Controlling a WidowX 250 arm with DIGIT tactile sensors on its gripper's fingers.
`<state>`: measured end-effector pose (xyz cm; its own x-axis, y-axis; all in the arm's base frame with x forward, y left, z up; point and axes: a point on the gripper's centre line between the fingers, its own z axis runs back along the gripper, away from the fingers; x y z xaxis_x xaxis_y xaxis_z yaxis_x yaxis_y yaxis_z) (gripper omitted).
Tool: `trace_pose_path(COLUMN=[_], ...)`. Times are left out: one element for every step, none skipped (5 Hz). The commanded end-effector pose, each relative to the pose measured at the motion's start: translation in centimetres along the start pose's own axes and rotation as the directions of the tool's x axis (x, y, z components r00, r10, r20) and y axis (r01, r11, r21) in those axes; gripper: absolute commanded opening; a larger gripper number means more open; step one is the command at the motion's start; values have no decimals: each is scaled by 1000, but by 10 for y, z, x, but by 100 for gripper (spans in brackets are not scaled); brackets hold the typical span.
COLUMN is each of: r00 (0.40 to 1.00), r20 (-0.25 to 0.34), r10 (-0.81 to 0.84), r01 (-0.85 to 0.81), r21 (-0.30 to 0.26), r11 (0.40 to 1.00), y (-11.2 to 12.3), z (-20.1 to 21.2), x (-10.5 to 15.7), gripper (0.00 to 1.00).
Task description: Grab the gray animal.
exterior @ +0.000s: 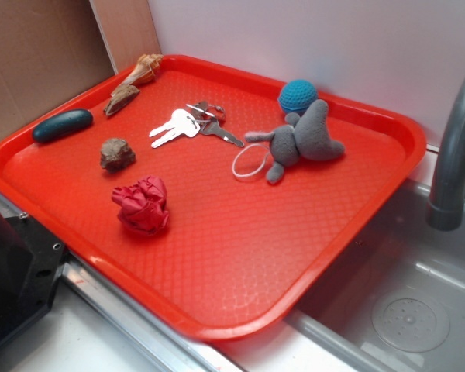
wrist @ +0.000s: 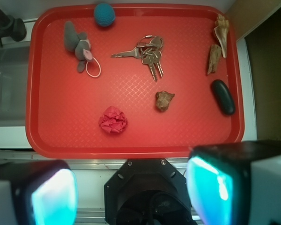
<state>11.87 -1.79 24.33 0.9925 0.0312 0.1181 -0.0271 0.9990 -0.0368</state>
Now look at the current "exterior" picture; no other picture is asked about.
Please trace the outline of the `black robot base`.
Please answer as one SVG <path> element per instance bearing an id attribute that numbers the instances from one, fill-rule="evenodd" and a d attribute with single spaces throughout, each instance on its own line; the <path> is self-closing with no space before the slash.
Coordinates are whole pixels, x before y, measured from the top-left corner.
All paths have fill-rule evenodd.
<path id="1" fill-rule="evenodd" d="M 0 212 L 0 349 L 51 310 L 66 256 L 35 218 Z"/>

